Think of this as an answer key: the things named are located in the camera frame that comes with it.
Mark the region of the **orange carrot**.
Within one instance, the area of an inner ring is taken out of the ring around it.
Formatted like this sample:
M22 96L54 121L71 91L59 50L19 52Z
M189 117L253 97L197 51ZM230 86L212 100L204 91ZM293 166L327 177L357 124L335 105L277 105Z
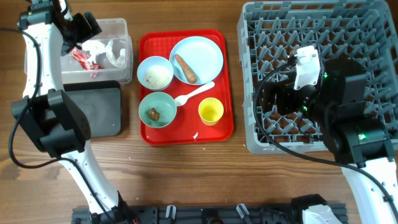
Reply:
M185 75L185 78L187 79L187 82L190 84L194 84L197 82L197 76L195 72L190 68L190 66L184 61L184 59L179 55L175 54L175 59L180 65L183 74Z

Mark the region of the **red snack wrapper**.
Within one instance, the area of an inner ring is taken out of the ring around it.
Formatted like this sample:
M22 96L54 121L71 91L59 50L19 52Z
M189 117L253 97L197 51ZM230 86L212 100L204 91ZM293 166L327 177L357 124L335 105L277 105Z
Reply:
M100 64L96 63L95 55L88 55L80 52L77 48L70 51L69 55L76 60L85 70L101 70L104 69Z

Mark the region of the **yellow plastic cup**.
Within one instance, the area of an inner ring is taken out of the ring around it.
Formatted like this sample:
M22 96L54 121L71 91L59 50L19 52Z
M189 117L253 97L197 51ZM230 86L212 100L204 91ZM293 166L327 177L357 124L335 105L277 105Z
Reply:
M224 106L217 98L205 98L198 106L201 121L207 126L214 126L224 114Z

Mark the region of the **brown food scrap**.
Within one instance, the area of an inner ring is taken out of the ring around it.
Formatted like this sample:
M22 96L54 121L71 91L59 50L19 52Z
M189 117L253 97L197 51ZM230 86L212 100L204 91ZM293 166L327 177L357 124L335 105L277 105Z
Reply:
M160 119L160 113L155 108L149 109L147 113L149 118L153 121L158 121Z

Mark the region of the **white tissue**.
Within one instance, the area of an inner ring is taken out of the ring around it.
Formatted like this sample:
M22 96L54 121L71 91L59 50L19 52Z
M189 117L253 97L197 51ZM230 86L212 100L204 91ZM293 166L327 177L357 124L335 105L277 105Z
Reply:
M117 68L123 68L126 61L126 42L121 39L111 39L106 45L106 57Z
M90 63L96 63L96 57L106 52L104 43L98 40L87 40L86 42L82 43L81 47L82 50L88 51L90 53L88 58Z

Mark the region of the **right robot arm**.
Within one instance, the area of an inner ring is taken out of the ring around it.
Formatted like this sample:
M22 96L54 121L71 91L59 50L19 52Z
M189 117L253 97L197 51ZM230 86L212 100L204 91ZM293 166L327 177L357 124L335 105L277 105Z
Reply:
M263 109L276 106L281 115L300 111L318 123L323 143L333 154L327 163L341 168L363 223L397 223L397 166L384 123L364 113L366 69L353 59L329 59L316 72L319 87L294 88L293 80L265 77L255 97Z

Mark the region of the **light blue bowl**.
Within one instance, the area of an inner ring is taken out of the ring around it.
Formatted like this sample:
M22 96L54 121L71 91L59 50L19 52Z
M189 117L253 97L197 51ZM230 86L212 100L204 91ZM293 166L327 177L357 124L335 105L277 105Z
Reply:
M162 91L162 90L165 90L165 89L171 84L171 81L169 82L169 84L168 84L167 86L165 86L165 87L163 87L163 88L160 88L160 89L151 89L151 88L145 86L145 83L144 83L144 73L145 73L145 71L146 71L149 67L151 67L151 66L153 66L153 65L161 65L161 66L167 67L168 70L170 71L171 75L172 75L172 78L171 78L171 81L172 81L172 79L173 79L173 77L174 77L174 69L173 69L173 66L172 66L172 64L169 62L169 60L167 60L166 58L161 57L161 56L151 56L151 57L148 57L148 58L146 58L145 60L143 60L143 61L139 64L139 66L138 66L138 69L137 69L137 78L138 78L139 82L141 83L141 85L142 85L143 87L149 89L149 90L152 90L152 91Z

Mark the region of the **teal green bowl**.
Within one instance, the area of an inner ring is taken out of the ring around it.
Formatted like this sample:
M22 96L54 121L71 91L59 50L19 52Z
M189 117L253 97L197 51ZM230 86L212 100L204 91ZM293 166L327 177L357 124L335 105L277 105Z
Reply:
M160 113L160 119L153 121L147 111L155 108ZM164 128L176 117L177 106L174 99L164 92L153 92L145 96L139 104L139 117L150 128Z

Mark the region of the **white rice pile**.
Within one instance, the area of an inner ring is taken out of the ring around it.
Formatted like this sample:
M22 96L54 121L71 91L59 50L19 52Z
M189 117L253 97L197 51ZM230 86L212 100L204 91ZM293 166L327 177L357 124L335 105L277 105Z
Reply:
M172 75L167 67L161 65L153 65L144 73L144 83L146 87L151 89L160 89L169 84Z

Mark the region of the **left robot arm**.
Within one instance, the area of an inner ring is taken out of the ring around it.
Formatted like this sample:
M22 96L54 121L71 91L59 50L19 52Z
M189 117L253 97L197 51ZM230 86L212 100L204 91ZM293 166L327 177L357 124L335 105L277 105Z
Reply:
M12 104L16 122L8 151L13 163L16 129L21 127L40 152L66 168L89 205L90 223L134 223L135 215L121 194L105 177L91 149L90 124L84 112L65 93L61 57L90 38L101 28L90 12L72 16L66 1L31 0L20 14L17 33L24 36L27 52L27 82L23 99Z

